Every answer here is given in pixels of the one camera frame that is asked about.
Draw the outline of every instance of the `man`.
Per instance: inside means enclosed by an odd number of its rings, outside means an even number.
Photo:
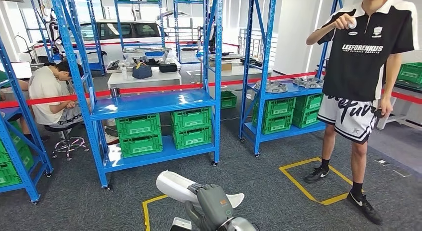
[[[66,81],[70,82],[70,68],[67,61],[59,64],[46,63],[37,69],[29,80],[29,96],[31,99],[50,98],[69,95]],[[79,105],[74,101],[36,104],[32,106],[37,123],[55,128],[68,127],[82,122]],[[113,143],[118,137],[105,133],[107,143]]]
[[[0,82],[5,81],[8,79],[8,76],[5,72],[0,71]],[[25,92],[28,91],[28,82],[18,79],[17,83],[19,84],[20,89]],[[9,88],[10,84],[7,83],[5,85],[3,85],[1,88]],[[0,92],[0,101],[5,101],[6,100],[6,95],[3,92]],[[32,113],[32,108],[31,106],[29,106],[29,111]],[[16,114],[14,116],[12,116],[8,121],[15,121],[19,119],[19,123],[20,123],[20,128],[22,129],[22,133],[23,135],[28,139],[32,141],[32,135],[31,135],[31,131],[29,130],[28,125],[25,122],[25,119],[23,119],[22,114]],[[45,135],[45,136],[41,136],[41,141],[43,143],[47,142],[48,139],[50,137]]]
[[[377,108],[384,116],[393,110],[390,97],[402,63],[401,53],[419,49],[417,21],[416,7],[411,2],[363,0],[333,14],[307,39],[307,45],[333,43],[318,114],[318,119],[327,124],[322,164],[304,180],[313,183],[328,174],[336,133],[350,139],[353,187],[347,199],[379,225],[382,218],[362,194],[367,141]],[[381,97],[384,69],[386,84]]]

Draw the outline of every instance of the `man's left hand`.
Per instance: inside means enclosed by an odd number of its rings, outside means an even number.
[[[391,105],[390,97],[383,97],[381,99],[380,109],[382,110],[383,116],[389,116],[393,111],[393,105]]]

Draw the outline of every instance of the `black hair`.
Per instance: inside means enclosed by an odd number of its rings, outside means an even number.
[[[70,66],[69,66],[69,62],[68,61],[62,61],[58,64],[56,63],[44,63],[44,66],[55,66],[57,68],[57,70],[59,70],[59,72],[63,71],[63,72],[69,72],[69,75],[72,75],[72,73],[70,72]],[[78,64],[78,69],[79,69],[79,75],[81,75],[81,77],[84,75],[84,69],[82,68],[82,66],[80,64]]]

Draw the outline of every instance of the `stool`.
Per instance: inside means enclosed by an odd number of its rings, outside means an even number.
[[[57,157],[56,152],[59,152],[59,153],[66,153],[66,160],[69,161],[72,159],[70,157],[70,152],[78,149],[79,147],[83,147],[85,149],[84,151],[89,151],[89,149],[85,145],[85,140],[82,137],[69,137],[69,133],[67,132],[67,130],[74,128],[78,124],[79,123],[74,123],[74,124],[71,124],[70,126],[63,127],[63,128],[51,127],[49,125],[44,126],[44,128],[47,131],[62,132],[64,136],[64,139],[59,141],[54,146],[54,150],[51,153],[52,159],[55,159]]]

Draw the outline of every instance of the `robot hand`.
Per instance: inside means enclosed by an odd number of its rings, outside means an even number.
[[[233,218],[233,207],[220,186],[211,184],[200,187],[197,189],[197,197],[204,216],[190,201],[185,202],[185,211],[201,231],[215,231]]]

